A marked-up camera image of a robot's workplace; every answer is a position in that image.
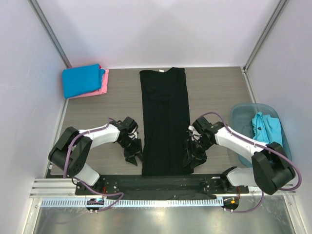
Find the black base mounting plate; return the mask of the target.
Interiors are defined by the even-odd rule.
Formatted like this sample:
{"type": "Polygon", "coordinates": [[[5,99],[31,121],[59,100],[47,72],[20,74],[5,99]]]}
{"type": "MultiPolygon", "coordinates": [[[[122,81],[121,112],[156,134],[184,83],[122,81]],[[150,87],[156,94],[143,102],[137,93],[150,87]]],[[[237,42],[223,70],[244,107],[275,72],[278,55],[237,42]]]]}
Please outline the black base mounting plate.
{"type": "Polygon", "coordinates": [[[91,188],[101,194],[123,192],[124,200],[201,200],[249,192],[247,186],[230,185],[221,174],[101,175],[91,188]]]}

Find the folded blue t shirt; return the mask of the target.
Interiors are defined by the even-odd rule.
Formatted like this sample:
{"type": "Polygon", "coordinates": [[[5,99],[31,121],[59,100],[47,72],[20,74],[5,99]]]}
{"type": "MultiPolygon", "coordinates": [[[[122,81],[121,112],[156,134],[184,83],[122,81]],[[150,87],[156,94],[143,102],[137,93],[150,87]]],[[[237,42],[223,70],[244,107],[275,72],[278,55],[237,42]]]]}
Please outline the folded blue t shirt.
{"type": "Polygon", "coordinates": [[[62,85],[66,99],[73,98],[102,87],[105,70],[99,64],[74,67],[63,70],[62,85]]]}

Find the folded pink t shirt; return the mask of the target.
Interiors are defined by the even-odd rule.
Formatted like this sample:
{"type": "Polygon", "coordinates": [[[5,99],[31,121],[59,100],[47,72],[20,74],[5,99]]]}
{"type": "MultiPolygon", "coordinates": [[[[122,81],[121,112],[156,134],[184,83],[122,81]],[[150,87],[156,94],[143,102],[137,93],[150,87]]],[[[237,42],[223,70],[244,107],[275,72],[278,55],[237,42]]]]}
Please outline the folded pink t shirt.
{"type": "Polygon", "coordinates": [[[108,85],[108,77],[109,77],[109,69],[105,69],[105,73],[102,76],[102,84],[101,88],[92,92],[88,92],[85,94],[81,94],[75,97],[71,97],[71,99],[74,98],[85,98],[85,97],[92,97],[92,96],[99,96],[107,93],[107,85],[108,85]]]}

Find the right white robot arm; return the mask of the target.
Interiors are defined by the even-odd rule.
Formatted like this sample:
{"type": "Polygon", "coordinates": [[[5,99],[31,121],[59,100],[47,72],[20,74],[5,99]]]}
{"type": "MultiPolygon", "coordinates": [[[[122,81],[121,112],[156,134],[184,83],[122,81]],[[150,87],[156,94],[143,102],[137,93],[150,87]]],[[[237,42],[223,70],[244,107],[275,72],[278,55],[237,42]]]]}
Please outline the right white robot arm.
{"type": "Polygon", "coordinates": [[[231,193],[238,186],[254,186],[273,195],[296,177],[296,171],[283,147],[248,138],[223,121],[210,123],[204,116],[188,127],[183,166],[195,168],[207,160],[206,152],[213,145],[223,146],[247,159],[250,168],[232,167],[223,173],[221,190],[231,193]]]}

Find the crumpled light blue t shirt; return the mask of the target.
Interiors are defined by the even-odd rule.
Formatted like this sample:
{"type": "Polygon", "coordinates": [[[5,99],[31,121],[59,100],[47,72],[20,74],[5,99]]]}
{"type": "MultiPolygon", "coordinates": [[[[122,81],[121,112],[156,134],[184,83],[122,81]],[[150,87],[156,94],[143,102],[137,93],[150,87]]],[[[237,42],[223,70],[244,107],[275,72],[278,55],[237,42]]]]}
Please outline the crumpled light blue t shirt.
{"type": "Polygon", "coordinates": [[[258,112],[252,119],[254,140],[271,144],[276,142],[283,146],[281,123],[278,118],[258,112]]]}

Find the black t shirt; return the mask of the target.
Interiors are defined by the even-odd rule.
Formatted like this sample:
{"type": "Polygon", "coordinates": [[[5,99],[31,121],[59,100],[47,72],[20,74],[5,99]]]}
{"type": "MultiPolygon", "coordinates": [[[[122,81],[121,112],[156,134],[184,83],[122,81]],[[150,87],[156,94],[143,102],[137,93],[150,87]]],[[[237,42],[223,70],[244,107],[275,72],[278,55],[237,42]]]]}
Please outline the black t shirt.
{"type": "Polygon", "coordinates": [[[142,175],[192,174],[193,169],[183,164],[190,125],[185,70],[142,70],[139,75],[144,125],[142,175]]]}

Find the aluminium frame rail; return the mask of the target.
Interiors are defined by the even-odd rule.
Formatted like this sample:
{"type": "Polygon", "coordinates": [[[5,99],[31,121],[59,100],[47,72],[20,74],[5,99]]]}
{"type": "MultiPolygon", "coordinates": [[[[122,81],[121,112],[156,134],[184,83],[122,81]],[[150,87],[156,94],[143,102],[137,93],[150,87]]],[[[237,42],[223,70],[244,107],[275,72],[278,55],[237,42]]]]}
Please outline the aluminium frame rail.
{"type": "MultiPolygon", "coordinates": [[[[244,194],[241,192],[242,196],[247,195],[261,195],[261,191],[258,187],[249,186],[249,193],[244,194]]],[[[216,196],[229,196],[232,194],[221,194],[213,193],[216,196]]],[[[274,195],[294,195],[297,193],[295,191],[278,191],[274,195]]],[[[76,195],[76,186],[72,183],[71,179],[61,179],[61,178],[42,178],[35,179],[29,198],[65,198],[65,197],[99,197],[98,195],[76,195]]]]}

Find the left aluminium corner post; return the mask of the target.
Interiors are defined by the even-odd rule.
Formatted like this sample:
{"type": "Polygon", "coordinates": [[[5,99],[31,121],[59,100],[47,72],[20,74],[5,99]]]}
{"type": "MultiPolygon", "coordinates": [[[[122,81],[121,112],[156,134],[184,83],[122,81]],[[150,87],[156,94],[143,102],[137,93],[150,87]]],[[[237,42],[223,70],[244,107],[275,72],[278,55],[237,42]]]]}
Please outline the left aluminium corner post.
{"type": "Polygon", "coordinates": [[[37,16],[39,22],[41,23],[42,27],[44,28],[47,36],[49,37],[52,45],[56,49],[56,52],[58,53],[59,57],[63,61],[64,65],[66,68],[71,68],[72,65],[65,54],[65,51],[63,47],[61,46],[56,34],[54,33],[54,30],[52,29],[47,17],[45,16],[42,8],[40,7],[39,3],[37,0],[28,0],[30,6],[32,7],[35,15],[37,16]]]}

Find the aluminium corner post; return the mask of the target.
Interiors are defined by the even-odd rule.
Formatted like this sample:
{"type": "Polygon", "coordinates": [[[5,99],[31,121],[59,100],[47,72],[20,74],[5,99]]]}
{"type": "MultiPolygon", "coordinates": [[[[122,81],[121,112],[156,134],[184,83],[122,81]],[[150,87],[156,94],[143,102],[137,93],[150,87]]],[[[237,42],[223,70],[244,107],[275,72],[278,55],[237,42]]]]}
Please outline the aluminium corner post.
{"type": "Polygon", "coordinates": [[[269,20],[266,23],[262,33],[260,34],[260,37],[258,38],[250,56],[248,57],[245,65],[243,66],[244,71],[248,71],[248,69],[252,65],[254,59],[256,58],[257,54],[259,53],[261,47],[265,43],[269,34],[273,30],[275,24],[277,23],[279,17],[281,16],[281,14],[282,14],[284,8],[287,6],[288,2],[289,2],[288,0],[279,0],[277,2],[277,5],[274,8],[271,16],[269,17],[269,20]]]}
{"type": "Polygon", "coordinates": [[[42,27],[44,28],[47,36],[49,37],[52,45],[56,49],[56,52],[58,53],[59,57],[63,61],[64,65],[66,68],[71,68],[72,65],[65,54],[65,51],[63,47],[61,46],[56,34],[54,33],[54,30],[52,29],[47,17],[45,16],[42,8],[40,7],[39,3],[37,0],[28,0],[30,6],[32,7],[35,15],[37,16],[39,22],[41,23],[42,27]]]}

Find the translucent blue plastic bin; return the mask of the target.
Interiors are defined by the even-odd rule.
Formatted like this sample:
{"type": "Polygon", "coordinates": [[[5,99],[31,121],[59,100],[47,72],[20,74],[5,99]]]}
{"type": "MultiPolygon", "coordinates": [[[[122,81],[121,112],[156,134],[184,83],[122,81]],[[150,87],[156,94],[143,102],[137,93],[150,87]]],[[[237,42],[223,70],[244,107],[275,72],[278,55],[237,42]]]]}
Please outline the translucent blue plastic bin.
{"type": "Polygon", "coordinates": [[[259,103],[241,103],[231,109],[232,128],[257,141],[277,142],[283,147],[289,160],[291,151],[277,112],[259,103]]]}

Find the right aluminium corner post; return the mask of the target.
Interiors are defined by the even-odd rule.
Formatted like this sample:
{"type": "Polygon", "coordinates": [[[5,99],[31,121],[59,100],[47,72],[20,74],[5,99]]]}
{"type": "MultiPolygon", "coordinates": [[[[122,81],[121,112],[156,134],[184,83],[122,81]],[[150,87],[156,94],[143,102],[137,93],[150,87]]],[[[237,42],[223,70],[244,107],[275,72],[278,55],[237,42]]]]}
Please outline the right aluminium corner post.
{"type": "Polygon", "coordinates": [[[269,17],[269,20],[266,23],[262,33],[260,34],[260,37],[258,38],[250,56],[248,57],[245,65],[243,66],[244,71],[248,71],[248,69],[252,65],[254,59],[256,58],[257,54],[259,53],[261,47],[265,43],[269,34],[273,30],[275,24],[277,23],[279,17],[281,16],[281,14],[282,14],[284,8],[287,6],[288,2],[289,2],[288,0],[279,0],[277,2],[277,5],[274,8],[271,16],[269,17]]]}

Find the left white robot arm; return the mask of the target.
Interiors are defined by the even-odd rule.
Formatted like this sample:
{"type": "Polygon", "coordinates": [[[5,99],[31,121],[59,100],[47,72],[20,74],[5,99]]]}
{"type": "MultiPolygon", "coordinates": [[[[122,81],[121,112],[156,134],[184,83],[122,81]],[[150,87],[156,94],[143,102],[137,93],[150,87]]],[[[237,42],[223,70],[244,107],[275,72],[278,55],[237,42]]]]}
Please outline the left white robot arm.
{"type": "Polygon", "coordinates": [[[53,146],[48,159],[63,170],[64,176],[77,179],[80,187],[98,195],[104,192],[104,180],[86,163],[90,150],[106,143],[118,143],[125,161],[137,166],[137,158],[143,161],[142,142],[137,130],[138,124],[131,117],[123,121],[109,118],[107,124],[89,130],[68,127],[53,146]]]}

